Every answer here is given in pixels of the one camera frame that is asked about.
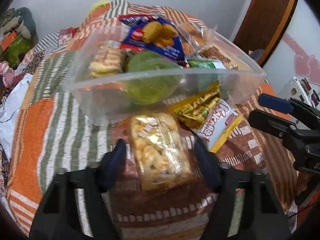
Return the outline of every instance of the transparent plastic container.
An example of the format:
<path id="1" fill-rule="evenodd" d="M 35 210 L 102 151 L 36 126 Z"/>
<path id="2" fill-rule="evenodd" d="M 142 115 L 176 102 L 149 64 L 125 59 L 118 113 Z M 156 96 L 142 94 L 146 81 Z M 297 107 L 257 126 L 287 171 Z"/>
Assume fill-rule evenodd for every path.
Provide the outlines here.
<path id="1" fill-rule="evenodd" d="M 259 88 L 266 73 L 237 46 L 217 34 L 216 39 L 226 53 L 237 60 L 239 70 L 173 68 L 131 73 L 120 73 L 90 79 L 89 63 L 97 51 L 97 44 L 106 40 L 122 41 L 129 28 L 126 25 L 97 29 L 87 39 L 70 66 L 63 84 L 70 91 L 81 109 L 95 125 L 119 122 L 143 111 L 159 111 L 188 96 L 203 91 L 215 81 L 220 81 L 222 98 L 230 105 L 245 104 Z M 174 81 L 174 89 L 158 98 L 156 103 L 141 104 L 129 90 L 153 80 Z"/>

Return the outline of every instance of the wooden door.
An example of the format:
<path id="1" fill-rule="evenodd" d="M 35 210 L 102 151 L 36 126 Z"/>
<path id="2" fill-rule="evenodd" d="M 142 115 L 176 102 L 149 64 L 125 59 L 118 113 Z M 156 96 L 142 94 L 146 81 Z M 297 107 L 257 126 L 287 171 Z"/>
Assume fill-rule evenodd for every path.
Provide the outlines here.
<path id="1" fill-rule="evenodd" d="M 286 29 L 290 13 L 295 9 L 294 1 L 252 0 L 234 44 L 245 53 L 267 49 L 279 27 Z"/>

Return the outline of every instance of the bed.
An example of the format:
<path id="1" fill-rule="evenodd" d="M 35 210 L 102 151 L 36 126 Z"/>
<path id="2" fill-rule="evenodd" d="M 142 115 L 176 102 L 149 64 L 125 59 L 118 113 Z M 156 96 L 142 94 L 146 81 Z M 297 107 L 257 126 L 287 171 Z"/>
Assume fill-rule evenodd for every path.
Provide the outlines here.
<path id="1" fill-rule="evenodd" d="M 46 51 L 48 44 L 60 44 L 55 49 L 49 49 L 45 58 L 34 68 L 32 81 L 15 122 L 10 168 L 2 172 L 3 176 L 7 176 L 4 188 L 10 210 L 27 235 L 41 197 L 56 171 L 62 167 L 68 171 L 84 169 L 110 151 L 117 138 L 127 139 L 123 123 L 92 125 L 72 95 L 64 92 L 61 85 L 79 49 L 94 29 L 114 24 L 117 15 L 141 13 L 165 15 L 176 24 L 190 21 L 205 26 L 202 21 L 175 9 L 116 0 L 92 11 L 73 38 L 62 42 L 60 33 L 51 34 L 34 48 Z M 236 56 L 236 51 L 222 39 L 218 38 L 217 43 L 227 53 Z M 247 118 L 253 109 L 287 117 L 259 106 L 257 97 L 261 93 L 274 95 L 271 86 L 263 83 L 246 105 L 236 106 L 236 111 L 244 120 L 217 156 L 236 169 L 262 169 L 272 181 L 286 212 L 296 195 L 297 173 L 292 167 L 294 159 L 279 139 L 252 129 Z M 186 146 L 191 149 L 193 136 L 185 131 L 183 137 Z M 200 176 L 196 183 L 176 187 L 161 197 L 144 194 L 140 191 L 130 148 L 128 146 L 124 173 L 114 189 L 104 196 L 114 224 L 121 229 L 122 238 L 199 238 L 218 196 L 208 190 Z M 8 160 L 3 166 L 8 169 Z M 243 196 L 244 192 L 238 190 L 229 235 L 237 231 Z M 81 190 L 77 192 L 77 198 L 83 232 L 90 236 Z"/>

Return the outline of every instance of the red circular logo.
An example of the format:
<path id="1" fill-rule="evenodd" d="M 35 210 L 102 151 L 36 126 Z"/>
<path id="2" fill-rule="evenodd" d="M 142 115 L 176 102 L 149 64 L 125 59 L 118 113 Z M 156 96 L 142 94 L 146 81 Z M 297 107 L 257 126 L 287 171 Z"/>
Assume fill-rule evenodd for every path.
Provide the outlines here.
<path id="1" fill-rule="evenodd" d="M 143 37 L 143 31 L 142 28 L 138 28 L 135 31 L 132 32 L 131 37 L 135 40 L 141 40 Z"/>

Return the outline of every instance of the stuffed animal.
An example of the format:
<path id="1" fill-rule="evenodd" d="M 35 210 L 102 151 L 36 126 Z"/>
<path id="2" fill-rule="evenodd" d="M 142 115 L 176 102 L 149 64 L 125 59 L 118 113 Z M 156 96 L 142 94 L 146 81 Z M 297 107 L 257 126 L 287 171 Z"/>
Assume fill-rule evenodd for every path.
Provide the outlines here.
<path id="1" fill-rule="evenodd" d="M 28 8 L 21 7 L 15 10 L 11 21 L 2 27 L 0 32 L 7 33 L 12 29 L 17 33 L 21 33 L 25 39 L 31 40 L 32 36 L 36 33 L 36 24 Z"/>
<path id="2" fill-rule="evenodd" d="M 2 75 L 3 85 L 6 88 L 10 88 L 12 86 L 14 78 L 14 70 L 9 67 L 7 61 L 3 61 L 0 63 L 0 74 Z"/>

